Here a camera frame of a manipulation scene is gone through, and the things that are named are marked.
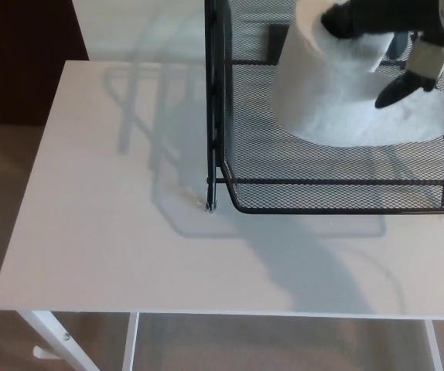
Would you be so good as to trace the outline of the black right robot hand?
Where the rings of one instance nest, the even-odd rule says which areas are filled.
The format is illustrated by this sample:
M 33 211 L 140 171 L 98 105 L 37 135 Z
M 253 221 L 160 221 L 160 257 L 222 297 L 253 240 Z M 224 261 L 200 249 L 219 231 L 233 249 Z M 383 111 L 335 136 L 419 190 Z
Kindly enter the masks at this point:
M 374 106 L 389 107 L 415 91 L 432 91 L 444 70 L 444 1 L 346 1 L 326 10 L 323 27 L 338 39 L 420 32 L 405 72 L 378 95 Z

